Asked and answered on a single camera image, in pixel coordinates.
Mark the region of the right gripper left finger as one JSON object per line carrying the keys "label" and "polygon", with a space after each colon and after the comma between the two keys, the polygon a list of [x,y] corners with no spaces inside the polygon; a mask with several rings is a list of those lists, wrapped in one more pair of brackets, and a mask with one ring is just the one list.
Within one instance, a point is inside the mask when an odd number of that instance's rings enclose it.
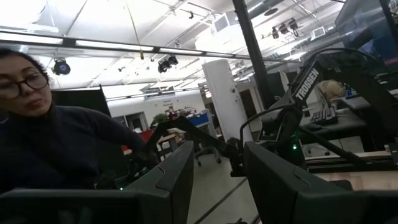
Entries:
{"label": "right gripper left finger", "polygon": [[186,224],[194,147],[187,141],[122,190],[16,189],[0,195],[0,224]]}

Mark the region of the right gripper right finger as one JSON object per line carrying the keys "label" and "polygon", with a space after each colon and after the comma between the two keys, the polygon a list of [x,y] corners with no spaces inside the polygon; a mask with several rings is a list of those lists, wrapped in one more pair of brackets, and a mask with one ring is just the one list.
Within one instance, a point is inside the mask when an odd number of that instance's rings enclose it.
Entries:
{"label": "right gripper right finger", "polygon": [[354,190],[247,142],[244,166],[262,224],[398,224],[398,190]]}

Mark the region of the blue storage box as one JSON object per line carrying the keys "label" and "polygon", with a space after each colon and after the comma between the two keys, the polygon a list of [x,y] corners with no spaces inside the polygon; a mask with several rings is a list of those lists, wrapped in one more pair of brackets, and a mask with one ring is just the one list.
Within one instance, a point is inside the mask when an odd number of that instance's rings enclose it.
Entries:
{"label": "blue storage box", "polygon": [[209,122],[208,115],[206,113],[192,115],[188,117],[188,120],[195,126],[205,125]]}

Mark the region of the black computer keyboard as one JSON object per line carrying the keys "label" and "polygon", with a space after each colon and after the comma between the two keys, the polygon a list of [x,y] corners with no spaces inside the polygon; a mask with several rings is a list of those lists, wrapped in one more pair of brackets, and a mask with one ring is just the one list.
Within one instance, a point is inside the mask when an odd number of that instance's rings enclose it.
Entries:
{"label": "black computer keyboard", "polygon": [[310,122],[321,126],[336,124],[338,117],[333,107],[324,108],[321,111],[314,112],[310,118]]}

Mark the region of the grey side desk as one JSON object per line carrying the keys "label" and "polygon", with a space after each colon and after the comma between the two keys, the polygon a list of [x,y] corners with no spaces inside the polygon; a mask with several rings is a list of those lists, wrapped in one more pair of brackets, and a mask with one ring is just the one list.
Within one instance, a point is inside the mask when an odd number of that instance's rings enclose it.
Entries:
{"label": "grey side desk", "polygon": [[[389,143],[398,142],[398,133],[385,126],[381,114],[364,98],[338,98],[335,104],[342,106],[335,110],[338,122],[322,126],[315,134],[354,153],[383,151]],[[310,118],[301,121],[302,126],[308,123]]]}

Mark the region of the white round pillar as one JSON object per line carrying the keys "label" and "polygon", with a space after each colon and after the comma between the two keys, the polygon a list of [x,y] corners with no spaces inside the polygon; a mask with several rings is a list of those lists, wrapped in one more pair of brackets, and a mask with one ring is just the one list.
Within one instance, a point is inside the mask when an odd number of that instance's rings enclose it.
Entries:
{"label": "white round pillar", "polygon": [[248,117],[228,61],[213,60],[205,62],[202,67],[224,140],[239,139],[240,127]]}

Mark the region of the person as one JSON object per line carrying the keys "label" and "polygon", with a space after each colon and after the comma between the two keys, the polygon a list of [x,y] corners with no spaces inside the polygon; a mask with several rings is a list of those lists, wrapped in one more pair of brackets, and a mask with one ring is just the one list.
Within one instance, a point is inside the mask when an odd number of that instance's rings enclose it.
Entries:
{"label": "person", "polygon": [[[30,55],[0,48],[0,82],[19,82],[32,73],[48,78]],[[127,146],[139,163],[158,159],[142,137],[112,117],[89,108],[56,105],[50,84],[22,86],[17,98],[0,98],[0,194],[14,189],[93,189],[100,177],[98,141]]]}

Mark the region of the black partition screen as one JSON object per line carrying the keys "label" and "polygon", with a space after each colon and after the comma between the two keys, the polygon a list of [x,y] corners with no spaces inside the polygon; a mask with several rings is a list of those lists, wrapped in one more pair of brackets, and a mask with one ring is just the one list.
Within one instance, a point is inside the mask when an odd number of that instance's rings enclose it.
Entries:
{"label": "black partition screen", "polygon": [[101,88],[91,90],[52,90],[52,98],[57,105],[89,108],[111,116]]}

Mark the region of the black ceiling spotlight cluster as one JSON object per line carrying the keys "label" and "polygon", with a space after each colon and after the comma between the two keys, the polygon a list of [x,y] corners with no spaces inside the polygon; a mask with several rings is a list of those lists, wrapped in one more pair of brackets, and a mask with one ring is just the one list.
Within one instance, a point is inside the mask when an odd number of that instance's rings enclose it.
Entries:
{"label": "black ceiling spotlight cluster", "polygon": [[175,55],[169,55],[169,57],[165,60],[161,60],[158,62],[158,72],[165,73],[168,69],[170,69],[173,65],[177,65],[178,60]]}
{"label": "black ceiling spotlight cluster", "polygon": [[281,23],[279,26],[272,27],[271,35],[273,39],[278,39],[279,34],[293,34],[294,37],[299,37],[299,26],[295,18],[291,18],[287,23]]}

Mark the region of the long LED light bar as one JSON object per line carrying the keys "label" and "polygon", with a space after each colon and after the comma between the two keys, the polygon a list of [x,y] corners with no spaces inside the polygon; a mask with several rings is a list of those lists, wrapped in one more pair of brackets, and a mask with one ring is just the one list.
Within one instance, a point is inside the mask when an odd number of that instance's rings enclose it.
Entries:
{"label": "long LED light bar", "polygon": [[72,37],[56,37],[51,35],[11,32],[6,30],[0,30],[0,43],[127,53],[143,52],[145,54],[175,54],[192,57],[216,57],[240,60],[249,60],[251,58],[248,55],[227,54],[190,49],[175,49],[150,45],[124,44],[118,42],[103,42],[98,40],[76,39]]}

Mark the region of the black-rimmed glasses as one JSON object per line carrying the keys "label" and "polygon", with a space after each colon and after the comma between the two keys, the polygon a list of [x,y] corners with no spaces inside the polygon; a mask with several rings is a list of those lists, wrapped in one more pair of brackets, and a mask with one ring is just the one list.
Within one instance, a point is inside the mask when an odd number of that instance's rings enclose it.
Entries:
{"label": "black-rimmed glasses", "polygon": [[22,93],[23,85],[33,90],[40,90],[48,84],[48,78],[41,73],[32,73],[19,82],[0,82],[0,98],[17,98]]}

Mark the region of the black vertical frame post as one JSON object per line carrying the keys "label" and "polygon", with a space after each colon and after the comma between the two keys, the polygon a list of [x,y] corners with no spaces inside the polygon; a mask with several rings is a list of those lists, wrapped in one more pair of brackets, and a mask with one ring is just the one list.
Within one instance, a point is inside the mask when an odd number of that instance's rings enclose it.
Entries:
{"label": "black vertical frame post", "polygon": [[274,103],[274,97],[269,89],[267,79],[267,70],[261,55],[261,51],[252,27],[251,19],[244,0],[232,0],[235,13],[245,39],[246,47],[251,58],[252,67],[254,69],[254,79],[256,81],[259,96],[265,109],[271,107]]}

